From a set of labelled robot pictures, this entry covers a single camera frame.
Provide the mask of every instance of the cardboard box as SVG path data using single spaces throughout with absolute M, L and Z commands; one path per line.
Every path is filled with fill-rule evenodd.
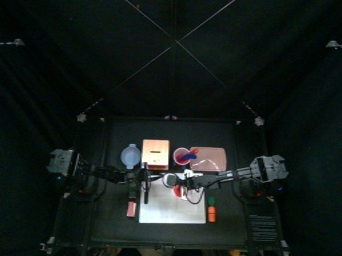
M 169 140 L 143 140 L 142 162 L 149 170 L 169 170 Z

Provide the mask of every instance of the cable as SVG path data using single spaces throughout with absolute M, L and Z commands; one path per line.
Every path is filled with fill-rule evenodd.
M 189 201 L 192 204 L 200 204 L 201 201 L 202 201 L 204 194 L 205 194 L 205 187 L 204 187 L 204 189 L 202 189 L 201 196 L 200 196 L 200 199 L 198 199 L 197 202 L 193 202 L 193 201 L 190 200 L 189 195 L 188 195 L 188 188 L 185 188 L 185 189 L 186 189 L 186 190 L 185 190 L 185 191 L 186 191 L 186 192 L 185 192 L 185 195 L 186 195 L 188 201 Z

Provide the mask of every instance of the red object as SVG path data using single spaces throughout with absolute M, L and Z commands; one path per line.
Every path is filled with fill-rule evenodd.
M 216 208 L 216 206 L 209 207 L 209 222 L 217 222 L 217 208 Z
M 129 202 L 129 209 L 127 209 L 127 217 L 135 217 L 135 207 L 137 207 L 137 203 L 130 201 Z
M 179 185 L 174 186 L 174 193 L 178 197 L 182 197 L 182 192 L 181 192 L 181 186 Z

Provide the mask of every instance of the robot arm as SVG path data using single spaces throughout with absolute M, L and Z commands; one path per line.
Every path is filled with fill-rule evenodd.
M 234 171 L 220 172 L 218 175 L 204 175 L 190 177 L 185 180 L 179 179 L 177 175 L 166 175 L 167 186 L 185 186 L 188 189 L 208 189 L 220 188 L 222 182 L 234 181 L 236 179 L 253 179 L 260 183 L 269 183 L 274 180 L 285 179 L 289 175 L 285 167 L 285 159 L 280 155 L 270 157 L 257 157 L 250 166 L 237 169 Z

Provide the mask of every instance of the red cup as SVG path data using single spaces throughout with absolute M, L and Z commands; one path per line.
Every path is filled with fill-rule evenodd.
M 186 159 L 185 161 L 179 161 L 179 159 L 189 154 L 190 150 L 188 148 L 178 148 L 174 151 L 174 161 L 177 162 L 178 165 L 188 165 L 190 163 L 192 159 Z

